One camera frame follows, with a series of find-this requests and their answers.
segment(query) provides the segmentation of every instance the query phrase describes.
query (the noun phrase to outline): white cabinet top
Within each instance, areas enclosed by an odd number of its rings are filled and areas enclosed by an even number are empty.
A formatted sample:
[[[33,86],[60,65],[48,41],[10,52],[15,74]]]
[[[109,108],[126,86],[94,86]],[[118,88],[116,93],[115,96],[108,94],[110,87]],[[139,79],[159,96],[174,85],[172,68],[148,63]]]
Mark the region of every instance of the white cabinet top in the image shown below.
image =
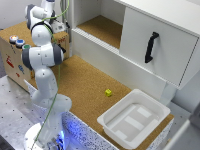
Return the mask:
[[[115,1],[200,37],[200,0]]]

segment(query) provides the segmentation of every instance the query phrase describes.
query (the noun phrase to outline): cardboard box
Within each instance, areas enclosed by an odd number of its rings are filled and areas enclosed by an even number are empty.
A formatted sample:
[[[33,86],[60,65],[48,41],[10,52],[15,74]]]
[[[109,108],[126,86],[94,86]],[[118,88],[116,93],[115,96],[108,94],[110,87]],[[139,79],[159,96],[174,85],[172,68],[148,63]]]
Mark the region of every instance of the cardboard box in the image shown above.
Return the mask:
[[[26,44],[34,47],[31,38],[31,32],[27,29],[26,22],[22,22],[15,26],[9,27],[0,31],[0,52],[4,63],[6,74],[17,82],[25,90],[28,90],[25,80],[30,80],[34,77],[34,71],[26,68],[21,60],[22,49],[16,48],[10,44],[9,38],[12,35],[17,35],[19,39],[25,40]],[[57,44],[60,44],[65,50],[64,59],[69,57],[69,35],[66,32],[54,34]]]

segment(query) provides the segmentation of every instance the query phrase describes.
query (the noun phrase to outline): cabinet handle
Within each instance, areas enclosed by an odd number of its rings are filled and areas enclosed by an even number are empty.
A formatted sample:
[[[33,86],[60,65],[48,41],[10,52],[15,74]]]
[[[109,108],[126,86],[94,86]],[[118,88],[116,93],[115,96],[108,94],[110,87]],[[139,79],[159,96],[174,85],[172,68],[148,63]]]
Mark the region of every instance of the cabinet handle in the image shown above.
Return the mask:
[[[145,63],[149,63],[152,61],[153,57],[151,56],[154,40],[159,37],[159,34],[156,32],[153,32],[152,36],[149,39],[148,47],[147,47],[147,52],[145,56]]]

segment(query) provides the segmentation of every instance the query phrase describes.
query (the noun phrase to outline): cabinet door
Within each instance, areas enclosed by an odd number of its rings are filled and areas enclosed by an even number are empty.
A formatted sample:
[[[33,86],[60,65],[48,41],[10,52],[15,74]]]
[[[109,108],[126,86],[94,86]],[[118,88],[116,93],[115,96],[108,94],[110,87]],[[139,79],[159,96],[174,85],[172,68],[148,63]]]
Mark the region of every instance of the cabinet door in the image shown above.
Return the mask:
[[[145,63],[153,32],[151,56]],[[126,8],[120,54],[154,74],[179,86],[198,38],[138,11]]]

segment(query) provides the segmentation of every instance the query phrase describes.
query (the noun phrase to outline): black handle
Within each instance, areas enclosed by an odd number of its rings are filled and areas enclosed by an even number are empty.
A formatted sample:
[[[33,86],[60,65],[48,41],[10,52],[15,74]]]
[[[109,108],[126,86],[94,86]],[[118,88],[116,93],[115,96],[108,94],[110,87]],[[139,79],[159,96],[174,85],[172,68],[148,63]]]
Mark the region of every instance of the black handle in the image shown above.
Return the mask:
[[[147,47],[147,52],[145,56],[145,63],[149,63],[152,61],[153,57],[151,56],[154,40],[159,37],[159,34],[156,32],[153,32],[151,38],[149,39],[148,47]]]

